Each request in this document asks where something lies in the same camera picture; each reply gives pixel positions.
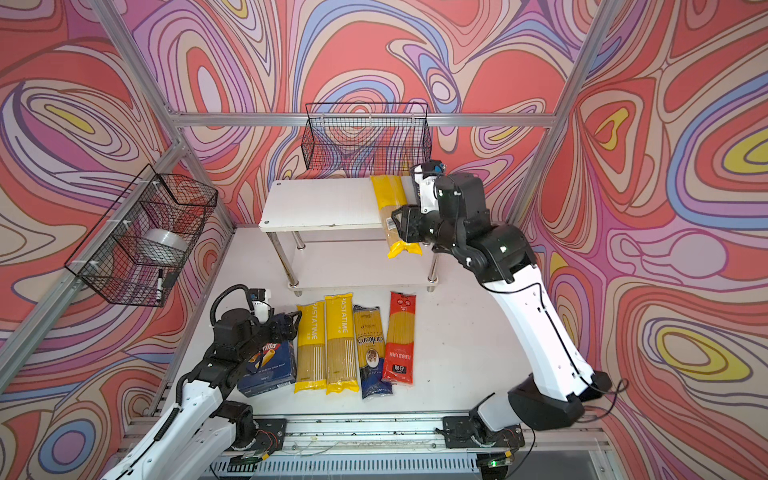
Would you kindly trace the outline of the yellow clear spaghetti bag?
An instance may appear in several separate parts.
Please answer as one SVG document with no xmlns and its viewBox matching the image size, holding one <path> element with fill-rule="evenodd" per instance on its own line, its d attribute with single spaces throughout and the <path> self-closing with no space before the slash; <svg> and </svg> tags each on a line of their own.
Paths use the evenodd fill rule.
<svg viewBox="0 0 768 480">
<path fill-rule="evenodd" d="M 423 252 L 418 243 L 407 243 L 400 238 L 395 222 L 391 217 L 395 210 L 406 206 L 407 198 L 402 179 L 394 175 L 376 175 L 371 177 L 371 183 L 382 228 L 386 233 L 387 257 L 394 259 L 404 252 L 422 255 Z"/>
</svg>

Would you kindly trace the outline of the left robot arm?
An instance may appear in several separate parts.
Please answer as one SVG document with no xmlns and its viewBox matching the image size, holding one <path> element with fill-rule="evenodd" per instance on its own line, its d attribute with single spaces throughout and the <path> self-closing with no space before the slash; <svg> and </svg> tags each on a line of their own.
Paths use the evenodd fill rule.
<svg viewBox="0 0 768 480">
<path fill-rule="evenodd" d="M 253 408 L 229 395 L 248 373 L 249 361 L 270 343 L 293 340 L 302 314 L 265 321 L 247 308 L 212 323 L 213 342 L 176 385 L 175 401 L 104 479 L 197 479 L 228 449 L 246 450 L 259 427 Z"/>
</svg>

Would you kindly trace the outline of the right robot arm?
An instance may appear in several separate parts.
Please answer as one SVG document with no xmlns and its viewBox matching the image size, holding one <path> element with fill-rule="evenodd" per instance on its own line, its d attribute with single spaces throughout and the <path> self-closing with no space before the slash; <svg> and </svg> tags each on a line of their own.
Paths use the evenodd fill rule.
<svg viewBox="0 0 768 480">
<path fill-rule="evenodd" d="M 505 395 L 490 394 L 470 411 L 474 428 L 496 433 L 519 424 L 534 431 L 572 426 L 585 403 L 608 395 L 612 382 L 567 334 L 524 233 L 492 223 L 480 178 L 420 169 L 412 177 L 417 204 L 392 214 L 399 237 L 430 244 L 471 272 L 501 307 L 532 369 Z"/>
</svg>

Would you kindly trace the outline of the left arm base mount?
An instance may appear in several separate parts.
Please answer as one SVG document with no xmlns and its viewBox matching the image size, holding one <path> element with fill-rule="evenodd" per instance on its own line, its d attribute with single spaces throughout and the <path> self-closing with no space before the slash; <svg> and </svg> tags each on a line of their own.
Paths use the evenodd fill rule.
<svg viewBox="0 0 768 480">
<path fill-rule="evenodd" d="M 247 418 L 236 427 L 231 450 L 236 452 L 232 462 L 256 464 L 281 451 L 287 429 L 286 419 Z"/>
</svg>

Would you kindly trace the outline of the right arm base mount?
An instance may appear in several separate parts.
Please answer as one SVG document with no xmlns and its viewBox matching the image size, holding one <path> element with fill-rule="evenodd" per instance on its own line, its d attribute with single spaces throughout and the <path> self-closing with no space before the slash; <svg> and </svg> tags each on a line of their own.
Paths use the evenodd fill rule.
<svg viewBox="0 0 768 480">
<path fill-rule="evenodd" d="M 517 451 L 526 445 L 519 426 L 491 431 L 480 420 L 469 415 L 445 416 L 442 418 L 442 426 L 436 428 L 435 432 L 443 437 L 449 449 L 502 448 Z"/>
</svg>

